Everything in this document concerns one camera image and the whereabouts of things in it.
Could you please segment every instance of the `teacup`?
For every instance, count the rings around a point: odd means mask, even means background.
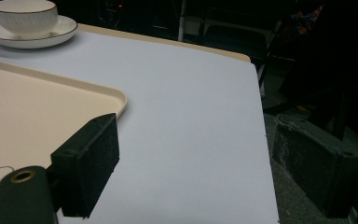
[[[0,1],[0,25],[22,39],[48,37],[57,23],[57,6],[48,0]]]

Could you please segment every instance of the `cream tray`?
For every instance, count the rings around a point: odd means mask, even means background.
[[[50,154],[89,120],[127,105],[123,91],[0,63],[0,180],[51,165]]]

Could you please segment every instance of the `white tabletop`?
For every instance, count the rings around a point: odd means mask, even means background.
[[[67,223],[278,223],[255,67],[210,52],[78,30],[0,62],[123,90],[120,161],[90,218]]]

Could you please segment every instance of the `saucer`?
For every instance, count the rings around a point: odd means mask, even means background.
[[[50,32],[50,36],[36,39],[22,39],[20,35],[14,35],[0,25],[0,45],[16,49],[40,49],[61,44],[70,39],[77,29],[77,22],[58,16],[58,24]]]

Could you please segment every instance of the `tray rim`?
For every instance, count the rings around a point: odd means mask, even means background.
[[[18,66],[18,65],[12,64],[12,63],[0,62],[0,70],[10,72],[10,73],[21,74],[21,75],[27,76],[27,77],[33,77],[33,78],[41,79],[41,80],[48,81],[48,82],[62,84],[65,86],[81,89],[83,91],[92,91],[92,92],[97,92],[97,93],[100,93],[103,95],[119,98],[119,100],[122,101],[123,103],[122,103],[122,107],[120,108],[120,110],[116,113],[117,119],[121,116],[121,114],[124,112],[124,110],[127,107],[127,103],[128,103],[127,94],[124,91],[117,89],[117,88],[94,84],[91,82],[82,81],[82,80],[71,78],[71,77],[63,77],[63,76],[59,76],[59,75],[54,75],[51,73],[46,73],[43,71]]]

